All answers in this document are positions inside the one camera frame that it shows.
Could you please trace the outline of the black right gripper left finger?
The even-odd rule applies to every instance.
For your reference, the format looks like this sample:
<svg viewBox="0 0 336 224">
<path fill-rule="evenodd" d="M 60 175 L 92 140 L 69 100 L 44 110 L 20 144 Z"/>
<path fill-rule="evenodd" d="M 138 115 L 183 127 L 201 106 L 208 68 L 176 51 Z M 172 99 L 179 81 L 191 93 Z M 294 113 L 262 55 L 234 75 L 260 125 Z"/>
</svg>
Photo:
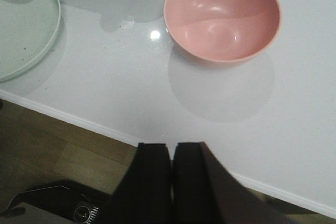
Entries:
<svg viewBox="0 0 336 224">
<path fill-rule="evenodd" d="M 167 147 L 141 143 L 103 208 L 103 222 L 169 223 L 170 211 L 171 163 Z"/>
</svg>

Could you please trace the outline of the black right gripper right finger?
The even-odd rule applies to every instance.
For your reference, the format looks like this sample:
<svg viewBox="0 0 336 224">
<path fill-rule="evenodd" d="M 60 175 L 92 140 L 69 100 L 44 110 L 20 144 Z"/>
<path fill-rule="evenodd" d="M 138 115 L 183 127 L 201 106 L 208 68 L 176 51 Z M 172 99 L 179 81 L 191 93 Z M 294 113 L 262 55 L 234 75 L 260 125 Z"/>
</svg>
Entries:
<svg viewBox="0 0 336 224">
<path fill-rule="evenodd" d="M 179 143 L 173 160 L 175 223 L 288 223 L 242 186 L 204 142 Z"/>
</svg>

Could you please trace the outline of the dark robot base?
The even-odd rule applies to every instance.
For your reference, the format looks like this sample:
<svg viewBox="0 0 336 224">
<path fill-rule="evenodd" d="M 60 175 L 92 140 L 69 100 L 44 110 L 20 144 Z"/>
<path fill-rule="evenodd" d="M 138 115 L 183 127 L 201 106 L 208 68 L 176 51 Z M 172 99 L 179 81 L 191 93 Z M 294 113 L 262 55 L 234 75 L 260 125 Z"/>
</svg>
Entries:
<svg viewBox="0 0 336 224">
<path fill-rule="evenodd" d="M 38 185 L 17 193 L 1 217 L 26 213 L 19 204 L 27 203 L 75 223 L 93 223 L 109 194 L 72 180 L 59 180 Z"/>
</svg>

